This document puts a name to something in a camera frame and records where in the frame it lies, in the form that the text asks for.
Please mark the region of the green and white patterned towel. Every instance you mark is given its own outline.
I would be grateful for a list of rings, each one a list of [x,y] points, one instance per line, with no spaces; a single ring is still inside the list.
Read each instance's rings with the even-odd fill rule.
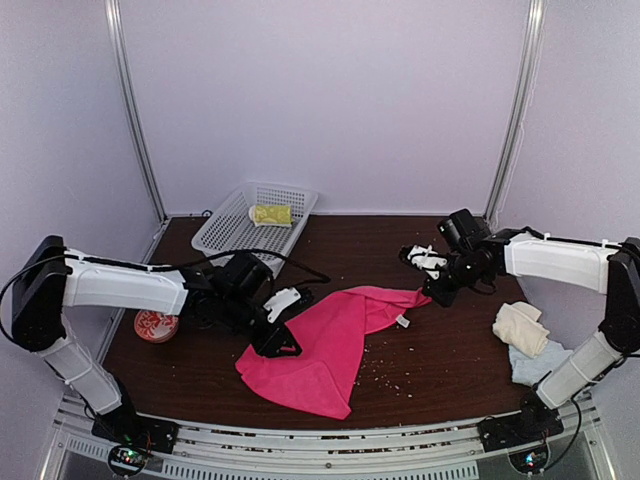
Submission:
[[[249,219],[256,227],[291,227],[293,215],[290,205],[252,205],[248,210]]]

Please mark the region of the pink towel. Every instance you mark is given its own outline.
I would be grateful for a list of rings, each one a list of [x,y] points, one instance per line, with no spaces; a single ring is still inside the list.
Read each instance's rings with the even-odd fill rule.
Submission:
[[[334,292],[287,323],[301,354],[266,358],[249,347],[237,360],[236,371],[251,391],[268,401],[344,420],[351,414],[365,337],[430,302],[420,290],[360,286]]]

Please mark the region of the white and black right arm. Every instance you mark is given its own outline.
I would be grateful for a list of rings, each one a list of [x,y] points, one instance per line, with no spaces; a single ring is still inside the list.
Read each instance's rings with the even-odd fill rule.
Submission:
[[[589,241],[529,226],[493,231],[466,209],[442,219],[437,229],[446,252],[414,245],[401,256],[425,273],[426,296],[449,307],[463,289],[490,295],[497,277],[513,277],[542,307],[555,337],[574,349],[523,398],[512,423],[519,440],[535,440],[559,407],[638,354],[638,238]]]

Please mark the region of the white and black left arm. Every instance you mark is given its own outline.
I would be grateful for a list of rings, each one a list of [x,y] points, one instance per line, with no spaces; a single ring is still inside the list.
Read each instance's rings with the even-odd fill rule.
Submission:
[[[222,266],[207,261],[148,265],[101,258],[46,237],[1,288],[11,298],[3,335],[39,356],[77,392],[94,418],[123,444],[144,424],[124,385],[85,348],[64,315],[69,310],[135,310],[206,325],[220,323],[248,338],[266,358],[302,352],[282,314],[301,299],[295,287],[258,299],[272,270],[252,250],[232,251]]]

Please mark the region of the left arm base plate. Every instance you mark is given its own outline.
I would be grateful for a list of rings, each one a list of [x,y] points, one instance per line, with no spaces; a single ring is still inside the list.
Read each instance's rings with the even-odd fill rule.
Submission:
[[[96,437],[166,454],[173,452],[178,431],[175,422],[140,415],[125,418],[98,415],[91,429]]]

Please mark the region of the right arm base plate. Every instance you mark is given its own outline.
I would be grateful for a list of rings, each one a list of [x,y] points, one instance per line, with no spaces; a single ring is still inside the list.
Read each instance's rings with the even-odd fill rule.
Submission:
[[[489,416],[481,420],[477,428],[485,452],[542,442],[564,432],[562,421],[554,413],[540,418],[525,412],[502,417]]]

